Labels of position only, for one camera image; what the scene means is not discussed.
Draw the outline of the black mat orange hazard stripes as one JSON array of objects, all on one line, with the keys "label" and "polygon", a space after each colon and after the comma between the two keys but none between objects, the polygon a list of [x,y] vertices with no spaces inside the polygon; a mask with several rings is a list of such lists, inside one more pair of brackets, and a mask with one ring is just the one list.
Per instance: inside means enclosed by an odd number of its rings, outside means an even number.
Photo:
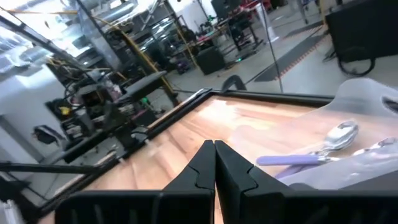
[{"label": "black mat orange hazard stripes", "polygon": [[262,73],[260,73],[254,82],[271,82],[276,81],[287,73],[291,68],[296,66],[310,52],[315,50],[316,45],[326,37],[325,34],[313,35],[301,41],[292,50],[281,56],[275,64],[270,65]]}]

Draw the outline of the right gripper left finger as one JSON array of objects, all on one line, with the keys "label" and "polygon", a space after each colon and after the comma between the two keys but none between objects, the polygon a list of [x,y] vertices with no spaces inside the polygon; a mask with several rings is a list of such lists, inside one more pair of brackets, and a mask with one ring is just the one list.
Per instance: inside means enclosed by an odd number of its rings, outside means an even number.
[{"label": "right gripper left finger", "polygon": [[211,140],[162,190],[95,190],[68,197],[55,224],[214,224],[216,148]]}]

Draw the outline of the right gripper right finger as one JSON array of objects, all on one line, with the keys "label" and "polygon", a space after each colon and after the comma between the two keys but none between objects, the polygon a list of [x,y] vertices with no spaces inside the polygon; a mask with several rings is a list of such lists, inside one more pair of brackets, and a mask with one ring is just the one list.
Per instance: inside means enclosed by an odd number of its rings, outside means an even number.
[{"label": "right gripper right finger", "polygon": [[341,190],[284,185],[216,140],[224,224],[398,224],[398,171]]}]

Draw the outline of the clear plastic container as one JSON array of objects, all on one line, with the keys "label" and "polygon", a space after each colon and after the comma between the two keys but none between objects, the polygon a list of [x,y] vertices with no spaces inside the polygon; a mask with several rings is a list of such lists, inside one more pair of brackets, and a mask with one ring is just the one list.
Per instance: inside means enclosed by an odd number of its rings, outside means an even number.
[{"label": "clear plastic container", "polygon": [[359,133],[353,143],[332,152],[327,162],[279,180],[286,185],[306,184],[314,189],[343,189],[398,171],[398,144],[352,156],[385,138],[398,138],[398,90],[368,78],[344,82],[327,105],[271,129],[240,126],[229,141],[237,152],[270,175],[287,166],[260,166],[261,156],[309,154],[322,147],[326,134],[340,123],[353,120]]}]

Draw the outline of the black floor box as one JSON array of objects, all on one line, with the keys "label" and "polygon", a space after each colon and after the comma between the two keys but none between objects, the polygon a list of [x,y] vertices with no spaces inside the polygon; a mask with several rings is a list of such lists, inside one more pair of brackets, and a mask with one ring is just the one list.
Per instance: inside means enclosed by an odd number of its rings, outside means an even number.
[{"label": "black floor box", "polygon": [[198,53],[196,60],[204,75],[217,72],[226,66],[224,57],[217,47],[210,47],[205,50],[201,50]]}]

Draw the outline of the silver spoon purple handle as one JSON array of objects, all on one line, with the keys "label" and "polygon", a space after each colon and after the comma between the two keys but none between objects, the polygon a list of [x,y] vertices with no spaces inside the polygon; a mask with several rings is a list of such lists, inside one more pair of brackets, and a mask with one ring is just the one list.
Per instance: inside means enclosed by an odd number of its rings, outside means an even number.
[{"label": "silver spoon purple handle", "polygon": [[341,151],[349,147],[359,133],[359,125],[353,120],[340,123],[332,128],[325,136],[322,147],[309,154],[288,156],[261,156],[256,162],[260,166],[297,166],[320,165],[337,161],[337,157],[329,156],[332,152]]},{"label": "silver spoon purple handle", "polygon": [[[352,156],[357,156],[357,155],[363,154],[363,153],[368,152],[368,151],[372,151],[372,150],[375,150],[375,149],[382,148],[384,146],[390,146],[390,145],[395,145],[395,144],[398,144],[398,138],[395,138],[395,137],[385,138],[382,141],[379,141],[379,142],[373,144],[370,147],[357,150],[356,152],[352,153]],[[296,174],[296,173],[301,172],[303,170],[307,170],[307,169],[312,169],[314,167],[318,167],[320,165],[322,165],[322,162],[320,164],[292,165],[292,166],[289,166],[288,168],[284,169],[283,171],[279,172],[275,176],[275,178],[276,179],[280,179],[280,178],[283,178],[283,177],[286,177],[286,176],[289,176],[289,175],[292,175],[292,174]]]}]

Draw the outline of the black diagonal stand beam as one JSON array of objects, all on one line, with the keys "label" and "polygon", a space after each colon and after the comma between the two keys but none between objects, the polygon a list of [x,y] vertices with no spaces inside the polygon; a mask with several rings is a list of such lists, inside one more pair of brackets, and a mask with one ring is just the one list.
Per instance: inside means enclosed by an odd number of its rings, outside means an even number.
[{"label": "black diagonal stand beam", "polygon": [[33,173],[54,173],[54,174],[92,174],[103,169],[104,165],[95,166],[62,166],[62,165],[40,165],[21,164],[13,162],[0,162],[1,172],[33,172]]}]

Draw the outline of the black metal table frame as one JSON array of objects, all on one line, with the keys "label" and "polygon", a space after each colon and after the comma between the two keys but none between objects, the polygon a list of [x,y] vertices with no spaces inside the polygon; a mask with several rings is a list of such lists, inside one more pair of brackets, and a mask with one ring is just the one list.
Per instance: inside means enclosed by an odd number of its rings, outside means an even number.
[{"label": "black metal table frame", "polygon": [[147,128],[149,144],[139,143],[117,161],[70,182],[40,207],[52,212],[62,199],[79,190],[159,189],[181,171],[206,139],[228,140],[240,125],[272,128],[332,100],[330,96],[255,93],[202,89]]}]

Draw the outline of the black side desk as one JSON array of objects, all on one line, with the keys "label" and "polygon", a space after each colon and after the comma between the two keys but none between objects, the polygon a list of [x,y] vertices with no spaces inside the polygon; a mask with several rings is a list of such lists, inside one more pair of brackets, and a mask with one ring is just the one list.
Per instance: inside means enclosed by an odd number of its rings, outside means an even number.
[{"label": "black side desk", "polygon": [[125,94],[121,95],[115,103],[121,103],[123,100],[131,99],[131,100],[140,100],[148,94],[152,93],[156,89],[162,87],[164,85],[163,77],[166,72],[156,72],[151,75],[148,75],[144,78],[141,78],[139,81],[134,84],[126,87]]}]

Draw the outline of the black equipment cart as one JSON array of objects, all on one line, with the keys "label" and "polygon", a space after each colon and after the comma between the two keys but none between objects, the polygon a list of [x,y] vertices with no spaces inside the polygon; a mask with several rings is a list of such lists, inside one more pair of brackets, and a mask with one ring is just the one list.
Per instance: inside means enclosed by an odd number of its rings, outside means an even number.
[{"label": "black equipment cart", "polygon": [[353,0],[326,22],[342,62],[398,55],[398,0]]}]

